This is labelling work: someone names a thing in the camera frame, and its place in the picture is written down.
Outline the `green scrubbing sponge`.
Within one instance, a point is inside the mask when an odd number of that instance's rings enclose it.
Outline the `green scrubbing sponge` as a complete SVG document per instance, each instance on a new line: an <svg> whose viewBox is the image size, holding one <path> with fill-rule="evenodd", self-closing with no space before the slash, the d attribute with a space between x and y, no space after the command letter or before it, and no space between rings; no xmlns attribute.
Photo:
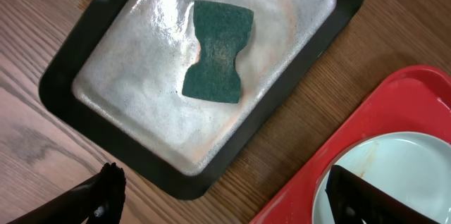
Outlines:
<svg viewBox="0 0 451 224"><path fill-rule="evenodd" d="M252 31L254 12L248 8L197 0L193 8L199 60L185 74L182 95L194 99L236 104L241 79L236 58Z"/></svg>

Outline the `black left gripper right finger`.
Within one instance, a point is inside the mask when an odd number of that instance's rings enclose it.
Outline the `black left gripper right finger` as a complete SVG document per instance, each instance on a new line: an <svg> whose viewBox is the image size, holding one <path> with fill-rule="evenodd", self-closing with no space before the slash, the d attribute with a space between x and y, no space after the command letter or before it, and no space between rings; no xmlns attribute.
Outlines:
<svg viewBox="0 0 451 224"><path fill-rule="evenodd" d="M435 223L338 165L330 169L326 194L336 224Z"/></svg>

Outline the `white plate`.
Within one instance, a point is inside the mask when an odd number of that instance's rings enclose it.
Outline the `white plate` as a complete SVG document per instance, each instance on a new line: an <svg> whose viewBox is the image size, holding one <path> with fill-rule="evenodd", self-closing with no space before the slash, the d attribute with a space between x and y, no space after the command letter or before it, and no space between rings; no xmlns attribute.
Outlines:
<svg viewBox="0 0 451 224"><path fill-rule="evenodd" d="M450 222L450 144L420 132L372 137L342 151L324 170L311 210L313 223L335 223L326 194L338 165L435 223Z"/></svg>

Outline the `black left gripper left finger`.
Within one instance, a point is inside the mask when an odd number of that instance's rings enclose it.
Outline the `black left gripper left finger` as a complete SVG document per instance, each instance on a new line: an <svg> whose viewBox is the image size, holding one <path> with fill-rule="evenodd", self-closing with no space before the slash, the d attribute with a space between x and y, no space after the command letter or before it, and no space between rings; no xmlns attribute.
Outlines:
<svg viewBox="0 0 451 224"><path fill-rule="evenodd" d="M126 178L115 163L12 223L119 224L125 203Z"/></svg>

